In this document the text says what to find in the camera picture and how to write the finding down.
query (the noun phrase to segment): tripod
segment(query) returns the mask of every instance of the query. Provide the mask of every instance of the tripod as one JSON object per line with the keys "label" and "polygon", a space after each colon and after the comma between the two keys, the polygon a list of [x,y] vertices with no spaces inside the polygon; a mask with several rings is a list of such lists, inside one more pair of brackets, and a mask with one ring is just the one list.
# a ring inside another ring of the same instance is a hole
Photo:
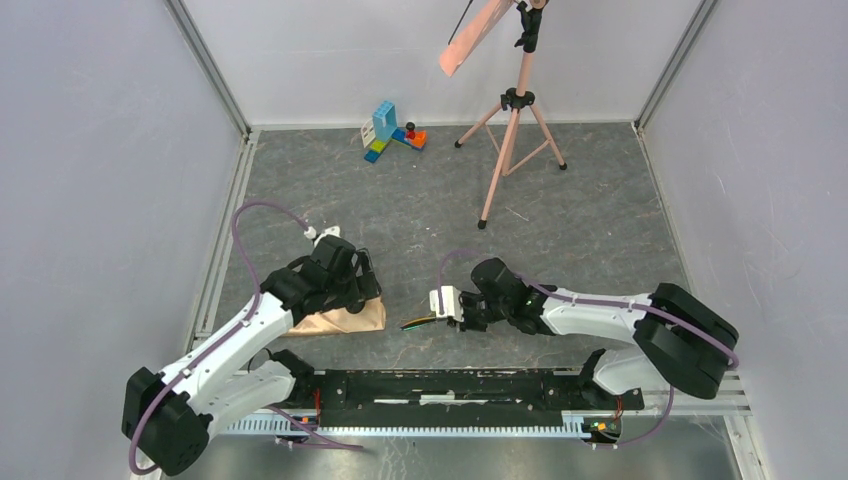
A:
{"label": "tripod", "polygon": [[[553,149],[554,155],[556,155],[557,162],[559,163],[559,169],[565,170],[568,168],[568,165],[566,165],[565,160],[562,158],[562,154],[560,153],[556,142],[554,142],[553,136],[551,136],[551,131],[548,129],[545,119],[542,118],[542,113],[539,111],[539,107],[535,105],[536,96],[533,92],[527,91],[527,81],[530,79],[530,67],[533,64],[533,53],[536,51],[539,26],[542,23],[544,2],[540,3],[542,3],[542,6],[534,6],[530,10],[527,10],[527,4],[525,2],[520,2],[517,7],[518,11],[521,12],[521,26],[524,29],[524,33],[521,35],[521,38],[515,43],[516,47],[524,47],[524,55],[521,58],[521,70],[518,74],[518,84],[515,88],[510,88],[505,94],[501,95],[500,102],[486,115],[484,115],[480,121],[475,123],[473,127],[465,132],[465,135],[463,135],[454,144],[456,148],[460,148],[465,141],[471,137],[471,135],[474,135],[474,132],[479,130],[480,127],[485,126],[486,131],[489,133],[489,137],[492,139],[492,143],[495,145],[495,150],[498,152],[498,163],[495,166],[495,171],[492,175],[492,183],[489,185],[489,193],[486,196],[486,203],[483,205],[483,214],[480,215],[480,221],[477,222],[477,228],[481,230],[486,228],[486,221],[489,217],[489,208],[492,206],[492,199],[495,196],[495,189],[498,186],[498,179],[501,175],[505,177],[514,172],[518,169],[518,167],[524,165],[528,160],[533,158],[547,146],[550,146]],[[533,116],[536,117],[536,123],[539,124],[539,127],[542,129],[542,133],[545,135],[545,141],[539,145],[536,150],[533,150],[520,162],[516,163],[515,166],[510,166],[512,163],[512,151],[515,147],[515,138],[518,135],[518,120],[521,118],[521,109],[524,107],[530,107],[530,111],[533,112]],[[499,146],[497,140],[495,140],[495,135],[492,133],[492,130],[486,122],[488,122],[489,119],[498,112],[498,110],[506,111],[507,109],[512,109],[512,113],[509,117],[509,124],[506,127],[503,143]]]}

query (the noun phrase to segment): white wall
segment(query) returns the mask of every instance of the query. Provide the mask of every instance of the white wall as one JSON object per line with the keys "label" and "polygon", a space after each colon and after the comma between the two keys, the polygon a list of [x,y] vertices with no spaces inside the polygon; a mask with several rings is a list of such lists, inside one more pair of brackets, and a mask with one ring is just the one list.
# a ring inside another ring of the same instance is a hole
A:
{"label": "white wall", "polygon": [[[465,0],[186,3],[255,125],[359,126],[384,99],[399,121],[473,123],[518,77],[514,10],[448,78],[438,58]],[[633,120],[698,3],[551,1],[530,82],[548,120]]]}
{"label": "white wall", "polygon": [[127,478],[238,145],[163,2],[0,7],[0,478]]}
{"label": "white wall", "polygon": [[845,478],[848,4],[721,2],[647,147],[778,479]]}

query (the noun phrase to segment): folded cloth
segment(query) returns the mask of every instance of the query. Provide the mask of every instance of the folded cloth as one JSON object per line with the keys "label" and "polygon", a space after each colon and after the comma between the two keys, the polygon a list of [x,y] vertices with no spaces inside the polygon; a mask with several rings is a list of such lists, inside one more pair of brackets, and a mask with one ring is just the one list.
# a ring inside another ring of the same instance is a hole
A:
{"label": "folded cloth", "polygon": [[373,332],[385,330],[386,308],[381,297],[365,302],[359,313],[339,308],[329,312],[308,315],[284,336],[334,335],[339,333]]}

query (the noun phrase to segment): yellow block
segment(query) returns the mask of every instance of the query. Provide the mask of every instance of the yellow block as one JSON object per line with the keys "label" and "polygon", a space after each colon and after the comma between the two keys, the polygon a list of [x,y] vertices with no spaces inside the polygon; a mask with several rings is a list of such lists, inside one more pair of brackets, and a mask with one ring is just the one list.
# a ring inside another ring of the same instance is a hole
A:
{"label": "yellow block", "polygon": [[374,150],[377,153],[383,153],[383,150],[386,149],[386,142],[381,142],[379,140],[374,140],[374,143],[371,144],[371,150]]}

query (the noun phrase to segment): orange block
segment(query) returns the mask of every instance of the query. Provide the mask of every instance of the orange block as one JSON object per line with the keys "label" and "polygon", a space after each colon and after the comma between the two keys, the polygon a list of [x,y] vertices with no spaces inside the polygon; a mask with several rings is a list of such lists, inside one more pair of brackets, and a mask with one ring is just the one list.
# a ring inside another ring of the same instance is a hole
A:
{"label": "orange block", "polygon": [[408,138],[406,141],[415,148],[424,148],[424,144],[427,143],[427,132],[415,132],[415,138]]}

